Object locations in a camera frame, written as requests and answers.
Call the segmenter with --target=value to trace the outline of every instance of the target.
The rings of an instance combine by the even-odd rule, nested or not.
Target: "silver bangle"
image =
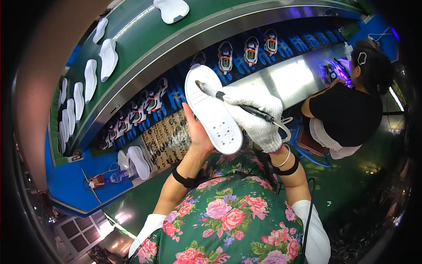
[[[273,163],[273,161],[271,160],[271,164],[274,166],[274,167],[281,167],[281,166],[283,166],[284,164],[286,164],[286,162],[289,160],[289,158],[290,158],[290,153],[292,153],[291,151],[290,151],[290,146],[289,145],[285,145],[288,149],[289,149],[289,155],[287,156],[287,159],[282,163],[282,164],[280,164],[280,165],[275,165],[274,163]]]

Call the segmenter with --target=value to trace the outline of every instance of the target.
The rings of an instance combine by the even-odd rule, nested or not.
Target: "woman's hair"
[[[360,66],[361,74],[357,79],[371,95],[383,95],[392,85],[394,69],[390,59],[369,41],[356,43],[352,63],[355,67]]]

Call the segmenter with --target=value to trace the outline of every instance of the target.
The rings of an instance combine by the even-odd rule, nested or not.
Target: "white skirt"
[[[337,141],[332,139],[327,132],[325,132],[322,121],[316,118],[311,118],[309,121],[309,129],[311,131],[312,138],[321,146],[328,147],[330,149],[331,157],[335,160],[353,155],[362,146],[342,147]]]

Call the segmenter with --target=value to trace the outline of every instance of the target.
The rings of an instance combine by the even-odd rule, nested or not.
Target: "hand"
[[[187,103],[182,103],[185,111],[187,127],[189,128],[190,138],[192,140],[191,148],[210,153],[214,149],[207,132],[201,121],[195,120],[193,112]]]
[[[277,125],[256,117],[238,106],[253,106],[280,120],[283,112],[280,99],[272,96],[267,89],[253,85],[246,88],[224,87],[223,91],[224,106],[236,122],[248,132],[252,141],[265,152],[276,152],[283,146]]]
[[[346,80],[345,79],[343,79],[343,78],[340,78],[340,77],[337,77],[331,84],[330,84],[330,87],[329,88],[331,88],[331,87],[333,87],[334,85],[336,85],[337,83],[342,83],[342,84],[345,84],[346,83]]]

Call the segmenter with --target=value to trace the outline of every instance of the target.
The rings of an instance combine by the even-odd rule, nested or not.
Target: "white arm sleeve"
[[[307,200],[297,201],[292,205],[295,214],[302,219],[303,232],[306,231],[305,228],[310,206],[311,201]],[[314,205],[312,206],[305,250],[305,256],[309,264],[327,264],[331,256],[330,240],[322,227],[321,220]]]
[[[146,218],[145,225],[141,229],[139,235],[133,241],[132,245],[129,248],[129,258],[135,253],[135,250],[141,245],[141,243],[149,237],[152,232],[158,228],[162,228],[162,223],[166,218],[166,215],[150,214]]]

